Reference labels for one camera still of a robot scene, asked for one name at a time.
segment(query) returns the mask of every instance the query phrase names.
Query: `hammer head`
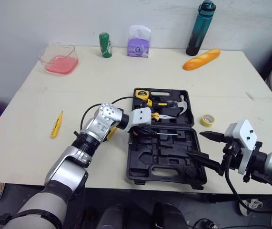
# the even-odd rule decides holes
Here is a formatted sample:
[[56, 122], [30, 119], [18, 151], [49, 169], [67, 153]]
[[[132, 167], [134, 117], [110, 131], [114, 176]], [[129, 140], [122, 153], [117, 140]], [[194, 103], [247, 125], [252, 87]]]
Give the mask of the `hammer head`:
[[186, 112], [187, 108], [188, 108], [188, 104], [187, 102], [184, 100], [184, 96], [183, 95], [180, 95], [179, 96], [180, 99], [181, 99], [181, 102], [178, 102], [177, 103], [177, 106], [182, 108], [182, 111], [179, 113], [179, 115], [183, 114], [184, 112]]

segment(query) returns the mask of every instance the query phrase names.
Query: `white table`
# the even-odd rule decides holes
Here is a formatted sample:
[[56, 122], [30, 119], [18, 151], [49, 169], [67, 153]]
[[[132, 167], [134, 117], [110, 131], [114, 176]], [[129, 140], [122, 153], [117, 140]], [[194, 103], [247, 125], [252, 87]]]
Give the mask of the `white table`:
[[[272, 152], [272, 92], [243, 52], [222, 51], [213, 62], [185, 71], [182, 65], [191, 57], [184, 50], [151, 49], [149, 58], [135, 58], [127, 57], [125, 48], [114, 48], [109, 59], [101, 57], [98, 47], [77, 47], [76, 51], [80, 63], [70, 75], [47, 73], [38, 62], [1, 116], [0, 182], [42, 185], [50, 167], [75, 139], [73, 131], [79, 131], [83, 112], [92, 104], [131, 96], [135, 87], [187, 90], [198, 133], [224, 132], [230, 123], [249, 119], [263, 142], [261, 150]], [[116, 105], [129, 111], [131, 100]], [[59, 134], [51, 139], [62, 110]], [[212, 127], [200, 124], [204, 114], [216, 117]], [[203, 191], [167, 182], [135, 185], [126, 177], [127, 142], [128, 134], [117, 131], [98, 148], [88, 168], [87, 187], [231, 193], [224, 177], [208, 168]], [[201, 135], [199, 142], [203, 152], [221, 162], [223, 144]], [[253, 180], [243, 183], [237, 171], [231, 171], [231, 178], [239, 193], [272, 193], [269, 185]]]

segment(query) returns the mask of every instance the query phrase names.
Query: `white wall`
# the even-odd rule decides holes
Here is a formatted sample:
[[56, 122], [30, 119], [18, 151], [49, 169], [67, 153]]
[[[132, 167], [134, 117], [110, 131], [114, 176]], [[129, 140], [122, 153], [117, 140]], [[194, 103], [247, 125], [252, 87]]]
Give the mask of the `white wall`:
[[[126, 46], [130, 25], [152, 29], [151, 46], [185, 48], [202, 0], [0, 0], [0, 101], [8, 103], [49, 42], [98, 45], [107, 31]], [[272, 52], [272, 0], [214, 0], [202, 48], [243, 50], [261, 68]]]

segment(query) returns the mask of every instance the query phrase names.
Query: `water bottle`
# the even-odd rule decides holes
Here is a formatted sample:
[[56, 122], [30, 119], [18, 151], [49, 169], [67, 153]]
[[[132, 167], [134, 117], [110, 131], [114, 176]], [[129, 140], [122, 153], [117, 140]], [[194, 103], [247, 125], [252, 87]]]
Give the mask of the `water bottle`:
[[201, 48], [202, 41], [206, 35], [209, 25], [212, 21], [216, 5], [209, 0], [205, 0], [198, 7], [198, 15], [192, 35], [185, 51], [190, 56], [197, 55], [199, 49]]

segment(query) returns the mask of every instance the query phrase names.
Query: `yellow screwdriver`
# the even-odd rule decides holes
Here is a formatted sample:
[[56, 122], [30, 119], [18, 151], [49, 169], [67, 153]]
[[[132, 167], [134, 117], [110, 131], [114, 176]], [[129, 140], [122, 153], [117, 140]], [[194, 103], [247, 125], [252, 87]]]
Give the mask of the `yellow screwdriver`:
[[61, 111], [58, 119], [56, 120], [56, 122], [55, 122], [55, 124], [53, 126], [53, 129], [52, 129], [52, 132], [51, 132], [51, 135], [50, 135], [51, 138], [55, 138], [58, 135], [58, 131], [59, 131], [59, 128], [60, 128], [60, 125], [61, 125], [62, 118], [63, 118], [63, 111]]

